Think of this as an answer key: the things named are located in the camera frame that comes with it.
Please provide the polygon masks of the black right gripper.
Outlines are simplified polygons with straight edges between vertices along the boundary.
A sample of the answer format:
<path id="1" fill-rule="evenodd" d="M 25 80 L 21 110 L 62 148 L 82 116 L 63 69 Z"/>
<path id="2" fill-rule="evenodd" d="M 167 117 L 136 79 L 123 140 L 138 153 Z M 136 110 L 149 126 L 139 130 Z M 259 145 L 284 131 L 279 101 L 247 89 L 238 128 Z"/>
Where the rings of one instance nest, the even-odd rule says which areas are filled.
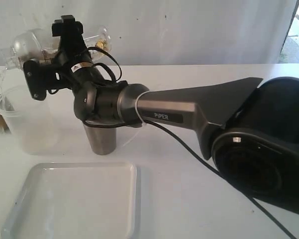
<path id="1" fill-rule="evenodd" d="M 47 90 L 86 89 L 94 80 L 93 61 L 83 37 L 83 25 L 73 15 L 62 15 L 51 26 L 57 52 L 47 66 Z"/>

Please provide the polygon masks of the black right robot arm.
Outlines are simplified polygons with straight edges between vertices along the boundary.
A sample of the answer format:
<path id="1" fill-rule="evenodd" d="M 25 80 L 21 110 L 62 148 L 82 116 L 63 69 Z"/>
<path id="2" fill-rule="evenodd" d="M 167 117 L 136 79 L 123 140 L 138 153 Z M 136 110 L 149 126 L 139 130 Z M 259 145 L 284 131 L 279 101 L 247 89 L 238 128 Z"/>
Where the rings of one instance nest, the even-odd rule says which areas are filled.
<path id="1" fill-rule="evenodd" d="M 52 62 L 74 93 L 75 116 L 88 127 L 164 124 L 193 130 L 204 160 L 248 196 L 299 214 L 299 78 L 248 77 L 204 87 L 150 91 L 92 62 L 83 25 L 64 15 Z"/>

